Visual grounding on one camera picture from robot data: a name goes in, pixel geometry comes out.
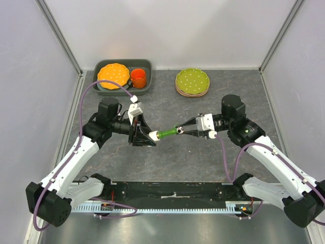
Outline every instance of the metal frame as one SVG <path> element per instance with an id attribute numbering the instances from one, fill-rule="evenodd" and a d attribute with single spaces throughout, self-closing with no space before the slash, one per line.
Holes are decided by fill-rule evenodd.
<path id="1" fill-rule="evenodd" d="M 81 75 L 82 74 L 82 69 L 79 66 L 75 56 L 73 55 L 66 39 L 64 38 L 59 26 L 57 25 L 49 7 L 47 6 L 47 4 L 45 3 L 45 0 L 35 0 L 37 5 L 39 6 L 40 10 L 42 11 L 44 17 L 46 18 L 47 22 L 49 23 L 51 29 L 53 30 L 57 40 L 59 41 L 62 49 L 65 51 L 65 53 L 67 54 L 73 68 L 75 69 L 75 71 Z"/>
<path id="2" fill-rule="evenodd" d="M 305 0 L 296 0 L 259 68 L 263 72 Z"/>
<path id="3" fill-rule="evenodd" d="M 236 204 L 226 203 L 225 208 L 197 208 L 197 209 L 138 209 L 138 214 L 241 214 L 240 211 L 235 211 Z M 98 201 L 86 201 L 71 212 L 79 213 L 120 213 L 120 212 L 133 212 L 133 209 L 113 209 L 113 210 L 103 210 L 102 203 Z"/>
<path id="4" fill-rule="evenodd" d="M 315 222 L 311 222 L 307 226 L 307 230 L 312 244 L 325 243 L 325 234 L 322 231 L 322 226 L 316 224 Z"/>
<path id="5" fill-rule="evenodd" d="M 65 125 L 64 130 L 63 130 L 61 143 L 59 145 L 58 151 L 57 151 L 55 159 L 54 159 L 53 168 L 61 161 L 61 159 L 66 154 L 68 139 L 70 137 L 70 132 L 71 132 L 71 128 L 72 128 L 72 125 L 73 125 L 73 120 L 74 120 L 76 112 L 77 112 L 79 99 L 80 99 L 80 96 L 81 96 L 82 87 L 83 87 L 83 84 L 84 84 L 84 81 L 85 81 L 85 77 L 86 77 L 86 73 L 83 73 L 82 76 L 79 76 L 78 83 L 77 83 L 77 86 L 76 86 L 76 89 L 75 89 L 75 92 L 74 92 L 74 96 L 73 96 L 73 99 L 72 99 L 72 102 L 71 102 L 70 111 L 69 111 L 69 114 L 68 114 L 68 119 L 67 119 L 66 125 Z"/>
<path id="6" fill-rule="evenodd" d="M 263 84 L 264 91 L 265 91 L 265 94 L 266 94 L 266 98 L 268 100 L 269 107 L 270 107 L 270 110 L 271 110 L 271 115 L 272 115 L 273 122 L 274 122 L 274 125 L 275 125 L 275 130 L 276 130 L 276 133 L 278 134 L 278 137 L 279 137 L 282 152 L 288 156 L 288 152 L 287 152 L 286 146 L 285 146 L 286 143 L 284 142 L 284 139 L 283 139 L 283 136 L 282 136 L 283 135 L 282 129 L 281 129 L 280 124 L 279 124 L 278 115 L 276 114 L 275 109 L 273 107 L 273 102 L 272 102 L 272 99 L 270 97 L 268 88 L 266 86 L 263 72 L 260 72 L 260 76 L 261 76 L 262 84 Z"/>

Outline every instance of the polka dot plate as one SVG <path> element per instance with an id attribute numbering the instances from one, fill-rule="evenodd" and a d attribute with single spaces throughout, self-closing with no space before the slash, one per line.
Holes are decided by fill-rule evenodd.
<path id="1" fill-rule="evenodd" d="M 126 85 L 128 79 L 130 78 L 129 70 L 126 66 L 121 64 L 109 64 L 101 68 L 97 74 L 97 80 L 110 80 L 114 81 L 119 85 Z M 100 83 L 103 88 L 113 90 L 118 89 L 116 85 L 110 83 Z"/>
<path id="2" fill-rule="evenodd" d="M 202 70 L 189 68 L 182 70 L 176 76 L 176 90 L 181 95 L 204 95 L 210 85 L 210 79 Z"/>

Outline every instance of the white cable connector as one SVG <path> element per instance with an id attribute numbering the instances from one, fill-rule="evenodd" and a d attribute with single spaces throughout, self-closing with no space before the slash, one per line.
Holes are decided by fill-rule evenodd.
<path id="1" fill-rule="evenodd" d="M 133 96 L 130 98 L 130 100 L 131 100 L 133 103 L 135 103 L 135 102 L 138 101 L 138 97 L 137 97 L 136 95 L 133 95 Z"/>
<path id="2" fill-rule="evenodd" d="M 160 141 L 160 139 L 157 136 L 158 131 L 152 131 L 149 132 L 149 137 L 153 140 L 153 141 Z"/>
<path id="3" fill-rule="evenodd" d="M 217 132 L 216 131 L 209 131 L 208 135 L 209 135 L 210 139 L 215 139 L 216 138 L 215 136 L 217 135 Z"/>
<path id="4" fill-rule="evenodd" d="M 273 149 L 272 154 L 275 156 L 275 155 L 278 155 L 279 153 L 277 150 Z"/>

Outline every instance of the gray tray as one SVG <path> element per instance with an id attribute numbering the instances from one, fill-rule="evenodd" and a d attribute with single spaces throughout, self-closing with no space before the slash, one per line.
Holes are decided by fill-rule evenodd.
<path id="1" fill-rule="evenodd" d="M 134 69 L 138 69 L 138 68 L 144 69 L 147 76 L 147 84 L 144 88 L 138 89 L 128 85 L 125 85 L 124 87 L 133 95 L 143 95 L 149 91 L 151 86 L 152 65 L 151 62 L 146 59 L 107 59 L 107 60 L 100 61 L 95 67 L 92 81 L 93 82 L 97 81 L 97 74 L 99 73 L 101 68 L 105 67 L 106 65 L 114 64 L 114 63 L 125 65 L 129 69 L 130 73 Z M 99 84 L 94 85 L 93 89 L 99 95 L 102 96 L 127 96 L 127 94 L 121 89 L 108 90 L 103 88 Z"/>

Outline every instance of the orange mug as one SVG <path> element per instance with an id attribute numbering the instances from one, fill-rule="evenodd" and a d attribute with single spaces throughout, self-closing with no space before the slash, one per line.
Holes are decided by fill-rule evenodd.
<path id="1" fill-rule="evenodd" d="M 146 72 L 143 69 L 135 69 L 131 72 L 133 87 L 144 88 L 147 84 Z"/>

